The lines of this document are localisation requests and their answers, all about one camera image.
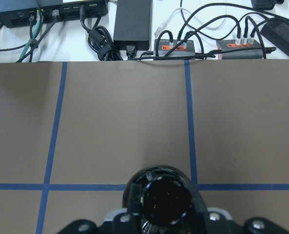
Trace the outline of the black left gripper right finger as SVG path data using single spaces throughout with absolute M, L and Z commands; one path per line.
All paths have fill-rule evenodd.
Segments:
M 196 219 L 203 216 L 208 210 L 207 206 L 195 184 L 188 180 L 188 192 L 190 194 L 189 219 Z

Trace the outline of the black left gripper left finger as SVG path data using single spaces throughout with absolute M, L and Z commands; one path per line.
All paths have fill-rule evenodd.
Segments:
M 141 184 L 132 183 L 130 185 L 130 193 L 128 197 L 127 211 L 133 215 L 136 224 L 136 233 L 141 234 L 141 203 L 140 198 L 142 194 Z

